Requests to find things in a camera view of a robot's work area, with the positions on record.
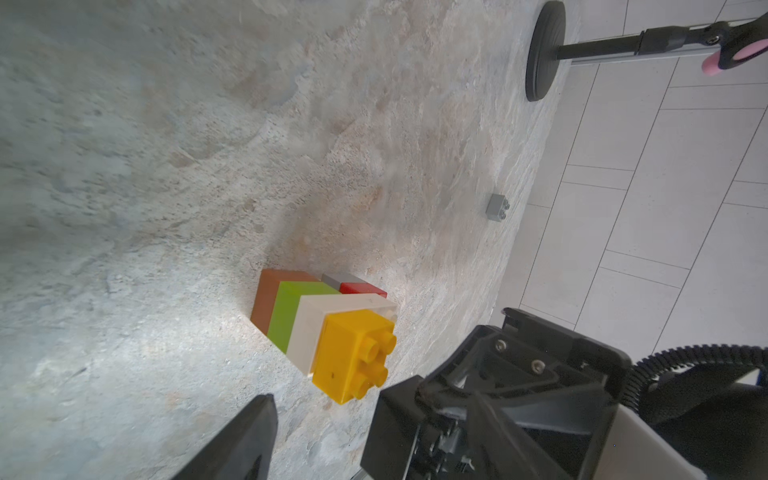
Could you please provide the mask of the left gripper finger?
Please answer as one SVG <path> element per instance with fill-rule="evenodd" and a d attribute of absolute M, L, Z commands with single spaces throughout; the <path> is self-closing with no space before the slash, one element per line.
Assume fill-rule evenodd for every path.
<path fill-rule="evenodd" d="M 258 395 L 173 480 L 267 479 L 277 430 L 274 396 Z"/>

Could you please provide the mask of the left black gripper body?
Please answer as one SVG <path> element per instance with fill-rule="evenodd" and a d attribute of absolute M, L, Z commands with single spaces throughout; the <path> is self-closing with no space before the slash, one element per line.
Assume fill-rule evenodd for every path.
<path fill-rule="evenodd" d="M 631 365 L 508 308 L 429 375 L 381 391 L 361 468 L 373 479 L 589 479 Z"/>

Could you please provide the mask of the green lego brick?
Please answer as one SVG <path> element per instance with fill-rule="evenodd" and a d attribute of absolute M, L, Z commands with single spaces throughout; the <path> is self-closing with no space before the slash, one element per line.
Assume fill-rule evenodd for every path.
<path fill-rule="evenodd" d="M 318 281 L 282 281 L 279 284 L 267 337 L 284 354 L 288 350 L 301 297 L 312 295 L 339 295 L 339 292 Z"/>

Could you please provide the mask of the white long lego brick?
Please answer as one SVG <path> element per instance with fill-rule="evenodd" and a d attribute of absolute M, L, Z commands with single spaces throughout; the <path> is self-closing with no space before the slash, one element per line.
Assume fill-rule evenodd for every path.
<path fill-rule="evenodd" d="M 371 310 L 396 322 L 398 305 L 377 294 L 336 294 L 302 296 L 294 321 L 286 355 L 308 378 L 314 362 L 325 317 L 329 314 Z"/>

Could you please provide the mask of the brown lego brick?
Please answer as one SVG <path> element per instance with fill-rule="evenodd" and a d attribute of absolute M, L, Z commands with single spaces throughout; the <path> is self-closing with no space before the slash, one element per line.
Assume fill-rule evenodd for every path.
<path fill-rule="evenodd" d="M 298 270 L 264 269 L 261 272 L 250 320 L 264 335 L 268 334 L 279 285 L 283 281 L 319 282 L 319 279 Z"/>

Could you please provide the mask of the red lego brick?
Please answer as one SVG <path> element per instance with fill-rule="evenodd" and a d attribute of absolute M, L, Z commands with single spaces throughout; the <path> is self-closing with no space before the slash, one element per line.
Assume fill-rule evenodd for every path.
<path fill-rule="evenodd" d="M 386 291 L 367 282 L 344 282 L 340 284 L 339 291 L 342 294 L 376 294 L 383 298 L 388 297 Z"/>

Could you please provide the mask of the yellow lego brick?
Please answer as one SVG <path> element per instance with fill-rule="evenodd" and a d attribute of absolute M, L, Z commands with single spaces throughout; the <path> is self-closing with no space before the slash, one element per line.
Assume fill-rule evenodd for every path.
<path fill-rule="evenodd" d="M 339 405 L 363 399 L 388 378 L 387 357 L 397 344 L 393 321 L 371 311 L 326 317 L 312 383 Z"/>

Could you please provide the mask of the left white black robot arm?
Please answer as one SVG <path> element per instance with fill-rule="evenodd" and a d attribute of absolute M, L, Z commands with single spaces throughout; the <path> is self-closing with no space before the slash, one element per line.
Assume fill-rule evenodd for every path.
<path fill-rule="evenodd" d="M 387 386 L 394 320 L 320 317 L 313 382 L 338 403 L 380 389 L 361 469 L 373 479 L 763 479 L 767 351 L 620 350 L 508 308 L 425 377 Z"/>

